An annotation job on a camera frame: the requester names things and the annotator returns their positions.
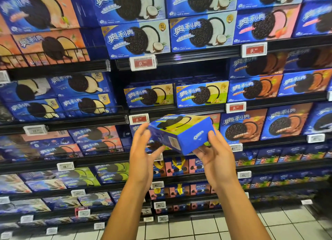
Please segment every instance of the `price tag holder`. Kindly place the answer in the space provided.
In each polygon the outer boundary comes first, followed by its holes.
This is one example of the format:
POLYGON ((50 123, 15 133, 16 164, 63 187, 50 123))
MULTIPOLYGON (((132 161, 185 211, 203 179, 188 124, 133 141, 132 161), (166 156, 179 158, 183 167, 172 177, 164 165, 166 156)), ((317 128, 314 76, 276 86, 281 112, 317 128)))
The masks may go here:
POLYGON ((76 189, 71 191, 72 197, 85 196, 85 189, 76 189))
POLYGON ((9 196, 0 197, 0 204, 8 204, 8 203, 10 203, 9 196))
POLYGON ((242 58, 253 57, 253 56, 266 56, 267 53, 268 53, 267 42, 249 43, 249 44, 243 44, 241 46, 242 58))
POLYGON ((152 70, 157 68, 156 55, 136 56, 129 58, 131 71, 152 70))
POLYGON ((153 206, 154 209, 166 209, 166 202, 165 201, 155 202, 153 206))
POLYGON ((159 215, 158 222, 168 222, 168 215, 159 215))
POLYGON ((152 182, 151 183, 151 189, 154 189, 154 188, 164 188, 164 182, 161 181, 161 182, 152 182))
POLYGON ((161 153, 154 161, 161 161, 161 160, 164 160, 163 153, 161 153))
POLYGON ((302 205, 311 205, 311 204, 313 204, 311 199, 302 200, 301 203, 302 203, 302 205))
POLYGON ((13 237, 13 232, 12 231, 5 231, 1 233, 0 239, 5 240, 5 239, 10 239, 13 237))
POLYGON ((226 113, 246 112, 247 102, 236 102, 226 104, 226 113))
POLYGON ((105 229, 105 223, 104 222, 96 222, 93 225, 93 229, 97 230, 97 229, 105 229))
POLYGON ((251 178, 251 171, 237 172, 237 178, 238 179, 251 178))
POLYGON ((150 123, 148 113, 143 113, 143 114, 138 114, 138 115, 129 115, 128 118, 129 118, 130 125, 139 125, 139 124, 143 124, 145 122, 150 123))
POLYGON ((324 141, 325 141, 325 133, 307 135, 308 143, 318 143, 318 142, 324 142, 324 141))
POLYGON ((144 222, 153 222, 153 221, 154 221, 154 218, 153 218, 153 216, 151 216, 151 217, 144 217, 144 218, 143 218, 143 221, 144 221, 144 222))
POLYGON ((332 91, 327 92, 327 101, 332 101, 332 91))
POLYGON ((232 149, 233 152, 242 152, 243 151, 243 144, 238 143, 238 144, 232 144, 229 145, 230 148, 232 149))
POLYGON ((47 228, 46 235, 55 235, 58 233, 58 227, 47 228))
POLYGON ((62 162, 56 164, 58 167, 58 171, 69 171, 69 170, 74 170, 74 163, 73 162, 62 162))
POLYGON ((23 215, 21 216, 20 223, 28 223, 34 221, 34 215, 23 215))
POLYGON ((47 135, 47 128, 45 125, 27 125, 23 126, 27 136, 47 135))
POLYGON ((0 70, 0 84, 10 83, 10 78, 6 70, 0 70))

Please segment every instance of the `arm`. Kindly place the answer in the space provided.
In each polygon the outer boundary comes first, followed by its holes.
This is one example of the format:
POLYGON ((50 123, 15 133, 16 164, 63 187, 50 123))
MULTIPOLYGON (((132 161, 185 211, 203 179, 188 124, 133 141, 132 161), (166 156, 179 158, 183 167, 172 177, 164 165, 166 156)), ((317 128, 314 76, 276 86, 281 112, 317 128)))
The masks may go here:
POLYGON ((101 240, 136 240, 143 200, 153 179, 153 162, 165 150, 162 146, 151 155, 145 152, 151 137, 148 125, 142 124, 135 132, 130 150, 129 177, 101 240))
POLYGON ((206 178, 218 195, 232 240, 271 240, 239 183, 230 146, 217 130, 209 132, 209 142, 211 148, 201 146, 193 152, 203 162, 206 178))

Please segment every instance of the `black shelf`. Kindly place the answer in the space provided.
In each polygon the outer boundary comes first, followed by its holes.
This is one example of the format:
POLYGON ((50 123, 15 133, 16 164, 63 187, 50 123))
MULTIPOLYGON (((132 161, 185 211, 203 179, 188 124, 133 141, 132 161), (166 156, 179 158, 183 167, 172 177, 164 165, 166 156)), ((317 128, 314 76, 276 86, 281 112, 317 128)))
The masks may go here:
MULTIPOLYGON (((282 40, 268 41, 268 52, 285 51, 298 48, 313 48, 332 44, 332 35, 305 36, 282 40)), ((241 56, 241 45, 232 45, 220 48, 182 51, 177 53, 164 53, 156 55, 157 65, 171 65, 180 63, 214 60, 241 56)), ((119 70, 130 70, 129 59, 116 60, 119 70)))
POLYGON ((109 60, 87 61, 77 63, 54 64, 26 68, 8 69, 11 81, 33 79, 39 77, 56 77, 72 75, 76 73, 93 73, 110 71, 109 60))
MULTIPOLYGON (((247 110, 263 109, 268 107, 290 104, 303 104, 317 101, 326 101, 326 95, 326 91, 321 91, 299 94, 294 96, 280 96, 276 98, 249 100, 247 101, 247 110)), ((150 121, 154 121, 167 114, 204 115, 220 112, 226 112, 226 104, 210 104, 188 108, 177 108, 176 105, 165 104, 154 107, 134 108, 130 110, 130 115, 149 113, 150 121)))
POLYGON ((0 126, 0 135, 23 134, 24 126, 46 125, 49 132, 62 131, 67 129, 77 129, 89 126, 122 125, 128 124, 127 110, 121 110, 116 114, 104 116, 91 116, 84 118, 72 118, 66 120, 43 121, 31 123, 16 123, 0 126))
MULTIPOLYGON (((266 174, 266 173, 280 173, 285 171, 297 171, 304 169, 323 168, 332 166, 332 159, 319 159, 311 161, 293 161, 284 163, 270 163, 261 165, 240 166, 236 168, 237 172, 251 171, 252 175, 266 174)), ((175 175, 166 176, 153 179, 154 182, 163 181, 165 185, 177 183, 190 183, 206 181, 205 173, 189 174, 189 175, 175 175)))
MULTIPOLYGON (((151 208, 150 202, 143 203, 142 208, 151 208)), ((107 213, 112 212, 114 206, 100 206, 100 207, 92 207, 89 208, 91 214, 99 214, 99 213, 107 213)), ((51 219, 57 217, 67 217, 67 216, 75 216, 75 209, 59 209, 55 211, 49 212, 39 212, 39 213, 4 213, 0 215, 0 222, 17 222, 20 221, 21 216, 23 215, 34 215, 34 220, 41 219, 51 219)))

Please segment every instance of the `blue box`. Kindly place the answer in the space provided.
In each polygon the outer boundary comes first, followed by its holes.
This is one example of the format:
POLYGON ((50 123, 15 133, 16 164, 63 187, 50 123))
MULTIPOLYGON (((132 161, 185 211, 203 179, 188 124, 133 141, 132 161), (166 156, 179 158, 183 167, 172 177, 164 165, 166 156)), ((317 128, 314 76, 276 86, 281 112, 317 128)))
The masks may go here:
POLYGON ((248 165, 254 165, 258 150, 250 150, 250 151, 242 151, 242 152, 235 152, 234 158, 236 166, 248 166, 248 165))
POLYGON ((287 146, 284 147, 278 162, 289 162, 289 161, 295 161, 300 160, 303 153, 306 150, 306 145, 294 145, 294 146, 287 146))
POLYGON ((233 44, 290 38, 300 6, 239 10, 233 44))
POLYGON ((76 74, 48 78, 56 96, 83 96, 113 92, 112 83, 106 72, 76 74))
POLYGON ((229 58, 227 62, 228 78, 233 80, 282 74, 286 58, 286 52, 268 53, 266 56, 229 58))
POLYGON ((7 103, 7 107, 20 122, 45 121, 66 117, 59 102, 57 99, 37 99, 7 103))
POLYGON ((267 109, 222 113, 220 133, 228 144, 259 141, 267 109))
POLYGON ((170 19, 172 52, 233 44, 236 11, 170 19))
POLYGON ((226 103, 229 81, 179 83, 176 85, 178 108, 226 103))
POLYGON ((305 3, 298 16, 292 36, 328 34, 332 28, 331 15, 331 1, 305 3))
POLYGON ((322 159, 327 153, 329 146, 325 143, 308 144, 301 160, 322 159))
POLYGON ((59 98, 59 102, 68 117, 106 115, 118 110, 113 93, 63 97, 59 98))
POLYGON ((51 210, 81 207, 77 198, 72 196, 48 197, 43 198, 43 201, 51 210))
POLYGON ((300 135, 311 106, 305 103, 269 108, 261 140, 300 135))
POLYGON ((297 49, 288 53, 284 72, 314 70, 332 67, 332 47, 297 49))
POLYGON ((208 141, 208 132, 214 131, 208 116, 167 115, 148 126, 151 137, 183 155, 208 141))
POLYGON ((4 102, 19 102, 35 99, 55 98, 46 78, 27 79, 0 85, 0 94, 4 102))
POLYGON ((250 188, 264 188, 268 187, 271 183, 273 175, 259 175, 254 176, 251 181, 250 188))
POLYGON ((123 89, 129 108, 173 104, 173 84, 127 86, 123 89))
POLYGON ((100 26, 166 18, 164 0, 92 0, 100 26))
POLYGON ((102 31, 111 59, 171 52, 168 20, 112 25, 102 31))
POLYGON ((281 150, 281 147, 260 149, 257 155, 255 165, 278 162, 281 150))
POLYGON ((285 73, 278 96, 325 91, 332 76, 332 69, 285 73))
POLYGON ((166 0, 167 18, 236 10, 237 0, 166 0))
POLYGON ((282 78, 282 75, 274 75, 231 80, 227 102, 275 98, 282 78))
POLYGON ((302 134, 332 132, 332 102, 314 103, 302 134))

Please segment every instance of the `hand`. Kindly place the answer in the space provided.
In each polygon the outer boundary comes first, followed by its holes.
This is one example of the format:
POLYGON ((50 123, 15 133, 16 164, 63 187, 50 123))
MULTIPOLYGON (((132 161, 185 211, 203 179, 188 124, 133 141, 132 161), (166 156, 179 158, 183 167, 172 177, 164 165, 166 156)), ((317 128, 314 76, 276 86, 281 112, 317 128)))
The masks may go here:
POLYGON ((132 139, 129 158, 129 178, 128 182, 134 182, 142 188, 142 192, 150 189, 153 179, 153 162, 164 150, 165 146, 159 147, 151 155, 145 151, 151 133, 147 130, 149 123, 142 124, 135 132, 132 139))
POLYGON ((217 192, 223 184, 237 179, 235 158, 232 149, 222 134, 214 129, 208 133, 211 148, 203 145, 193 150, 193 153, 203 162, 207 181, 217 192))

